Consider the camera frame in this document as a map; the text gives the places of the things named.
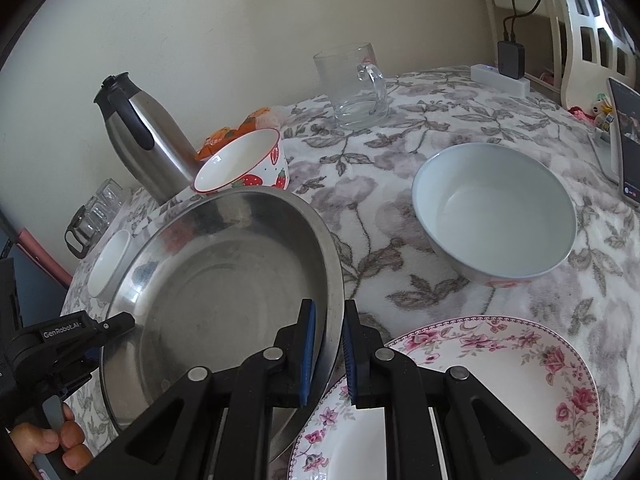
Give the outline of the person's left hand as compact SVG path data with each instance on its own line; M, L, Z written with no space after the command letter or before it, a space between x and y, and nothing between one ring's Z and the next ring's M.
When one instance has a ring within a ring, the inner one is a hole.
M91 451L85 445L85 433L75 422L75 415L70 407L62 404L65 422L59 432L44 429L29 422L22 422L10 431L10 437L29 466L36 479L40 474L34 465L34 457L38 454L49 454L58 448L63 450L63 462L67 468L79 474L93 459Z

